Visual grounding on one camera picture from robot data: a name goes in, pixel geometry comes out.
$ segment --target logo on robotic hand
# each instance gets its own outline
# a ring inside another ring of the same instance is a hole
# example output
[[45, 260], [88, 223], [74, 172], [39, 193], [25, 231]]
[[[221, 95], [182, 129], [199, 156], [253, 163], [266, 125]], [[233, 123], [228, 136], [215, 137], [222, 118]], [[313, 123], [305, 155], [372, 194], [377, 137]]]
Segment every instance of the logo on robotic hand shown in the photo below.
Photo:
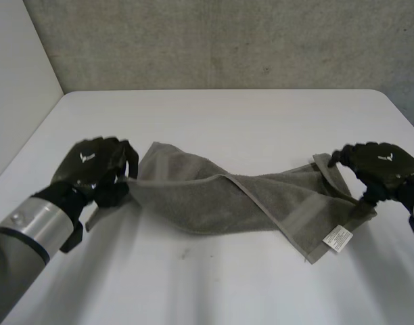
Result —
[[82, 153], [79, 154], [79, 157], [81, 159], [81, 161], [83, 163], [85, 163], [86, 161], [93, 159], [94, 157], [96, 157], [96, 154], [90, 154], [89, 156], [84, 156]]
[[381, 160], [389, 160], [389, 161], [394, 160], [394, 154], [390, 154], [390, 156], [387, 156], [387, 157], [382, 157], [382, 156], [377, 156], [377, 157]]

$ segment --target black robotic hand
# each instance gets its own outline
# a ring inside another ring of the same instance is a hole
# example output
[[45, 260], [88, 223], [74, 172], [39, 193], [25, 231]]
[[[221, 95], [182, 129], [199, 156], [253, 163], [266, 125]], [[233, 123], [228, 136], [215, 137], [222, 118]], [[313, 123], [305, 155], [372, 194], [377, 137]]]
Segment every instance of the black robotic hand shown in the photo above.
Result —
[[363, 200], [375, 206], [378, 201], [399, 200], [401, 186], [414, 175], [414, 158], [394, 144], [346, 145], [335, 151], [329, 162], [350, 167], [366, 186]]
[[117, 181], [124, 177], [126, 165], [129, 177], [137, 178], [138, 160], [138, 153], [127, 140], [83, 140], [67, 153], [51, 183], [69, 183], [87, 202], [94, 200], [99, 207], [114, 207], [129, 191], [126, 183]]
[[409, 223], [414, 232], [414, 158], [393, 144], [346, 145], [335, 151], [329, 162], [350, 167], [367, 190], [361, 200], [373, 207], [379, 201], [397, 200], [411, 216]]
[[61, 208], [72, 220], [74, 231], [60, 249], [67, 253], [83, 237], [79, 222], [84, 207], [95, 201], [98, 207], [115, 207], [129, 192], [120, 182], [129, 166], [128, 176], [138, 174], [138, 153], [127, 140], [97, 137], [73, 146], [58, 167], [48, 188], [33, 197], [42, 198]]

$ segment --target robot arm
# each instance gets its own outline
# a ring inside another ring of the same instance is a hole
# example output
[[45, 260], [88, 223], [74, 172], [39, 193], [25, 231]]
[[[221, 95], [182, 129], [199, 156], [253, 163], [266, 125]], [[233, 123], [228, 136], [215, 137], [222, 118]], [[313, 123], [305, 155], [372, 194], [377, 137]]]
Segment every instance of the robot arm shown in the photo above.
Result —
[[0, 323], [60, 250], [82, 240], [79, 216], [93, 200], [117, 205], [128, 192], [124, 176], [136, 178], [138, 155], [115, 138], [83, 141], [69, 151], [44, 190], [27, 198], [0, 223]]
[[410, 212], [414, 232], [414, 158], [393, 144], [346, 145], [332, 154], [330, 166], [349, 167], [367, 190], [361, 200], [375, 206], [379, 201], [396, 200]]

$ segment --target gray towel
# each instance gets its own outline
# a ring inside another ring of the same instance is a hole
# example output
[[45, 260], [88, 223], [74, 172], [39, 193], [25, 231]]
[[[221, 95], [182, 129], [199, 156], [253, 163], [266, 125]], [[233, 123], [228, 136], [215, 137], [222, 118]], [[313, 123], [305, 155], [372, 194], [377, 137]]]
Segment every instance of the gray towel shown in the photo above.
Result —
[[310, 262], [329, 247], [322, 242], [337, 225], [353, 231], [375, 215], [357, 201], [328, 154], [291, 171], [231, 175], [208, 159], [154, 142], [130, 180], [132, 197], [145, 209], [195, 234], [281, 230]]

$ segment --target towel label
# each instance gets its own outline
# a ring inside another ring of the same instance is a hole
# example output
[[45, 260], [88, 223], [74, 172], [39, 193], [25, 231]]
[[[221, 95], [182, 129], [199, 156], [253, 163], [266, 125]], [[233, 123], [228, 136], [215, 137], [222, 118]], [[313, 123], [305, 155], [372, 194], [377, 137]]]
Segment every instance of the towel label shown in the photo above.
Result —
[[323, 241], [339, 253], [352, 237], [353, 234], [351, 232], [341, 225], [337, 225]]

